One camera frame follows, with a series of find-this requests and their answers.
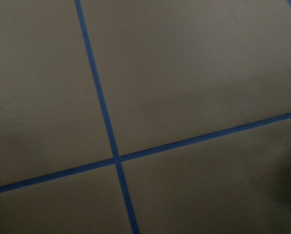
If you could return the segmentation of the crossing blue tape strip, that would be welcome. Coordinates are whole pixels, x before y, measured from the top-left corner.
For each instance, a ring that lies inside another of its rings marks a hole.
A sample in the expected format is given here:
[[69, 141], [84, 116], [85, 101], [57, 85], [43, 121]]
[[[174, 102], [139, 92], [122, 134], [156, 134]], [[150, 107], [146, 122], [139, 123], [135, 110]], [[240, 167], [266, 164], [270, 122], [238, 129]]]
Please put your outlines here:
[[[156, 153], [161, 153], [161, 152], [164, 152], [164, 151], [169, 151], [169, 150], [172, 150], [172, 149], [176, 149], [176, 148], [192, 145], [192, 144], [195, 144], [195, 143], [199, 143], [199, 142], [203, 142], [203, 141], [207, 141], [207, 140], [211, 140], [211, 139], [215, 139], [215, 138], [219, 138], [219, 137], [223, 137], [223, 136], [232, 135], [232, 134], [235, 134], [235, 133], [238, 133], [238, 132], [242, 132], [242, 131], [246, 131], [246, 130], [262, 127], [262, 126], [273, 124], [273, 123], [276, 123], [276, 122], [282, 122], [282, 121], [285, 121], [285, 120], [288, 120], [288, 119], [291, 119], [291, 112], [290, 113], [286, 113], [286, 114], [281, 114], [281, 115], [278, 115], [278, 116], [274, 116], [274, 117], [269, 117], [269, 118], [262, 119], [262, 120], [258, 120], [258, 121], [255, 121], [255, 122], [242, 124], [242, 125], [239, 125], [239, 126], [235, 126], [235, 127], [231, 127], [231, 128], [227, 128], [227, 129], [223, 129], [223, 130], [219, 130], [219, 131], [203, 134], [203, 135], [200, 135], [200, 136], [186, 138], [186, 139], [183, 139], [183, 140], [179, 140], [179, 141], [176, 141], [176, 142], [160, 145], [160, 146], [157, 146], [157, 147], [152, 147], [152, 148], [144, 149], [144, 150], [141, 150], [141, 151], [132, 152], [132, 153], [120, 156], [119, 159], [120, 159], [121, 162], [129, 161], [129, 160], [133, 160], [133, 159], [136, 159], [136, 158], [145, 157], [145, 156], [153, 155], [153, 154], [156, 154]], [[89, 163], [89, 164], [86, 164], [86, 165], [77, 166], [77, 167], [74, 167], [74, 168], [70, 168], [70, 169], [66, 169], [66, 170], [62, 170], [62, 171], [58, 171], [58, 172], [54, 172], [54, 173], [50, 173], [50, 174], [46, 174], [46, 175], [42, 175], [42, 176], [38, 176], [38, 177], [26, 179], [26, 180], [14, 182], [14, 183], [2, 185], [2, 186], [0, 186], [0, 194], [8, 192], [8, 191], [17, 190], [17, 189], [20, 189], [20, 188], [32, 186], [32, 185], [35, 185], [35, 184], [45, 183], [45, 182], [48, 182], [48, 181], [51, 181], [51, 180], [55, 180], [55, 179], [59, 179], [59, 178], [63, 178], [63, 177], [68, 177], [68, 176], [84, 173], [84, 172], [87, 172], [87, 171], [95, 170], [95, 169], [106, 167], [106, 166], [113, 165], [113, 164], [115, 164], [115, 160], [114, 159], [111, 159], [111, 158], [110, 159], [104, 159], [104, 160], [97, 161], [97, 162], [94, 162], [94, 163]]]

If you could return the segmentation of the long blue tape strip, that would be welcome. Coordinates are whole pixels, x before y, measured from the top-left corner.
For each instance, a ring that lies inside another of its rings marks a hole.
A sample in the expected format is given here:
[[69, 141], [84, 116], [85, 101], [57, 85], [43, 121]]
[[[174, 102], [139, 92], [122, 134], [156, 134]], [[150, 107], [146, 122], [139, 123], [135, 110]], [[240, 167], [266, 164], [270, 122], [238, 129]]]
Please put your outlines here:
[[76, 1], [74, 1], [74, 3], [75, 3], [75, 6], [76, 6], [76, 11], [77, 11], [77, 15], [78, 15], [81, 31], [82, 31], [84, 46], [85, 46], [85, 50], [86, 50], [86, 53], [87, 53], [88, 62], [89, 62], [89, 66], [90, 66], [93, 82], [94, 82], [94, 85], [95, 85], [95, 90], [96, 90], [96, 93], [97, 93], [97, 96], [98, 96], [99, 105], [100, 105], [101, 113], [102, 113], [103, 120], [104, 120], [104, 126], [105, 126], [105, 129], [106, 129], [109, 145], [110, 145], [111, 152], [112, 152], [112, 158], [113, 158], [113, 161], [114, 161], [114, 166], [116, 168], [117, 177], [118, 177], [118, 180], [119, 180], [119, 184], [120, 184], [120, 187], [121, 187], [123, 199], [124, 199], [124, 202], [125, 202], [125, 208], [126, 208], [126, 212], [127, 212], [127, 215], [128, 215], [130, 227], [131, 227], [131, 230], [132, 230], [132, 232], [134, 234], [139, 234], [140, 233], [140, 229], [139, 229], [138, 222], [137, 222], [137, 219], [136, 219], [136, 215], [135, 215], [135, 212], [134, 212], [134, 208], [133, 208], [133, 205], [132, 205], [132, 201], [131, 201], [130, 193], [129, 193], [129, 190], [128, 190], [128, 186], [127, 186], [127, 182], [126, 182], [126, 178], [125, 178], [122, 162], [121, 162], [121, 159], [120, 159], [120, 156], [119, 156], [117, 142], [116, 142], [116, 139], [115, 139], [115, 136], [114, 136], [114, 133], [113, 133], [111, 120], [110, 120], [110, 117], [109, 117], [109, 113], [108, 113], [106, 101], [105, 101], [105, 98], [104, 98], [102, 85], [101, 85], [100, 78], [99, 78], [99, 73], [98, 73], [98, 70], [97, 70], [97, 66], [96, 66], [96, 62], [95, 62], [95, 58], [94, 58], [94, 54], [93, 54], [93, 50], [92, 50], [92, 46], [91, 46], [90, 37], [89, 37], [89, 34], [88, 34], [86, 22], [85, 22], [85, 17], [84, 17], [84, 13], [83, 13], [83, 9], [82, 9], [82, 4], [81, 4], [80, 0], [76, 0]]

